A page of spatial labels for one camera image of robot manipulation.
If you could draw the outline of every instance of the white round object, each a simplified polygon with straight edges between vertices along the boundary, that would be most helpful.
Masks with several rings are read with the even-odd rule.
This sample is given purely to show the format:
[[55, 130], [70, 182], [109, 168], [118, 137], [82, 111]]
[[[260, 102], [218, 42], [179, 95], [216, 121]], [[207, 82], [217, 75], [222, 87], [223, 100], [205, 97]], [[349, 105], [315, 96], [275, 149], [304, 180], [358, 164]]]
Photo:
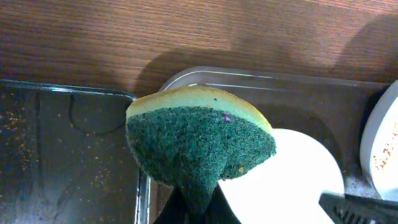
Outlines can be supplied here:
[[322, 192], [344, 194], [341, 171], [318, 141], [274, 129], [277, 154], [233, 180], [218, 183], [242, 224], [333, 223], [318, 204]]
[[398, 202], [398, 81], [372, 110], [361, 140], [361, 166], [381, 198]]

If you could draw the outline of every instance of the green scouring pad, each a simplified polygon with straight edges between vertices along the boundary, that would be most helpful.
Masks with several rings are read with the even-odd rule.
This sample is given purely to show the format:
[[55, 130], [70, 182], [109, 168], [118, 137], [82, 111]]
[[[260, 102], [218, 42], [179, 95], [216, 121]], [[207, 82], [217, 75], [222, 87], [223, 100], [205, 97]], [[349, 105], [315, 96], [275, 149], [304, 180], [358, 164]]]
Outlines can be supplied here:
[[265, 117], [216, 88], [161, 91], [139, 98], [126, 114], [127, 141], [140, 167], [178, 187], [192, 215], [206, 210], [220, 179], [244, 175], [276, 153]]

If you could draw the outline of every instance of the wood grain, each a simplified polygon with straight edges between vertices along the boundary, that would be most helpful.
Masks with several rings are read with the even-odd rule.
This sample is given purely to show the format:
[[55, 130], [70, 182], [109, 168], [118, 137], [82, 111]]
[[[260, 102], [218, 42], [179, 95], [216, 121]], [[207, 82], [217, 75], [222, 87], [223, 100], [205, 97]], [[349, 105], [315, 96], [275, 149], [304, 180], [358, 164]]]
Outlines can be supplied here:
[[0, 78], [137, 96], [196, 65], [392, 82], [397, 53], [397, 0], [0, 0]]

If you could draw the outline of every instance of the scratched black surface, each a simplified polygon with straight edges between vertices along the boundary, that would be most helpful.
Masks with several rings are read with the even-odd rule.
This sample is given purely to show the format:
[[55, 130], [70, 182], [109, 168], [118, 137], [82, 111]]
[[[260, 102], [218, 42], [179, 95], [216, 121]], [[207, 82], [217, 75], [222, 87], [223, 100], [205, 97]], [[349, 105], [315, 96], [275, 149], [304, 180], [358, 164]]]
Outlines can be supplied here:
[[133, 223], [128, 98], [0, 89], [0, 223]]

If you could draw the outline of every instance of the tray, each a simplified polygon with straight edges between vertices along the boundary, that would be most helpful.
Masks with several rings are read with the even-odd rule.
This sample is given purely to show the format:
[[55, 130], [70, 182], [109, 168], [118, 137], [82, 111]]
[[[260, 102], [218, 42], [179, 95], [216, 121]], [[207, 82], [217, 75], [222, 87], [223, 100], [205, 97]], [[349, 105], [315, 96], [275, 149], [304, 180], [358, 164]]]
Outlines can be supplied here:
[[[370, 112], [389, 84], [194, 67], [172, 77], [161, 90], [193, 85], [226, 90], [253, 104], [274, 128], [315, 138], [337, 160], [346, 193], [379, 198], [362, 175], [359, 143]], [[158, 191], [163, 198], [152, 203], [166, 201], [170, 189], [160, 186]]]
[[116, 90], [0, 80], [0, 223], [148, 223]]

